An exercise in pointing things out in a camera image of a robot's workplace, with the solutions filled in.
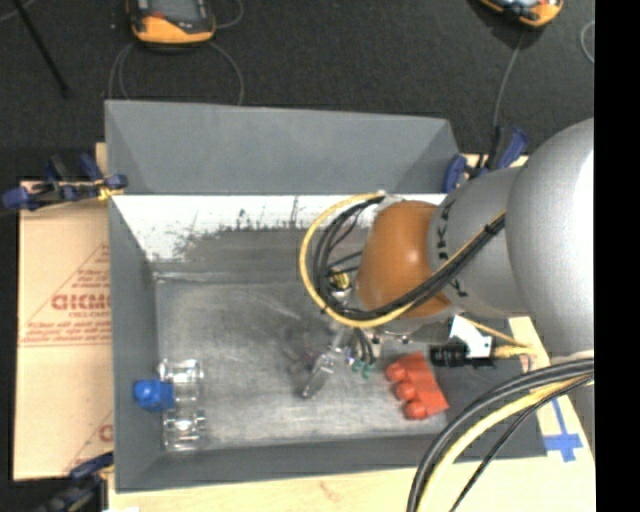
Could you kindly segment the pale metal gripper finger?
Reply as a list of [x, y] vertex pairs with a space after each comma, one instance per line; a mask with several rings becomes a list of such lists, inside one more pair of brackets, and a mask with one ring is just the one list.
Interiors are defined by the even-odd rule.
[[328, 353], [321, 353], [311, 366], [311, 371], [301, 391], [303, 399], [313, 398], [325, 385], [327, 380], [334, 375], [335, 359]]

